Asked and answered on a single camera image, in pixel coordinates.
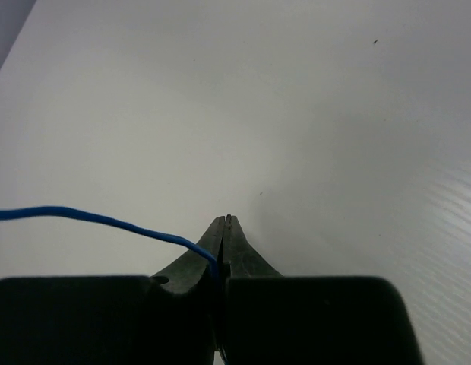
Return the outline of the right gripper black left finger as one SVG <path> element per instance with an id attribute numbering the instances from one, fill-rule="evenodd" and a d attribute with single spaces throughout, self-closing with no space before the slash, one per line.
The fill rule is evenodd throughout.
<path id="1" fill-rule="evenodd" d="M 220 290 L 187 251 L 155 275 L 0 280 L 0 364 L 211 364 Z"/>

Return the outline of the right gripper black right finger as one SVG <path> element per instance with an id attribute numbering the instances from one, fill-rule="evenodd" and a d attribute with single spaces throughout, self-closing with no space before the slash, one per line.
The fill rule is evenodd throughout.
<path id="1" fill-rule="evenodd" d="M 399 291 L 373 276 L 285 277 L 237 217 L 222 238 L 223 355 L 230 364 L 421 364 Z"/>

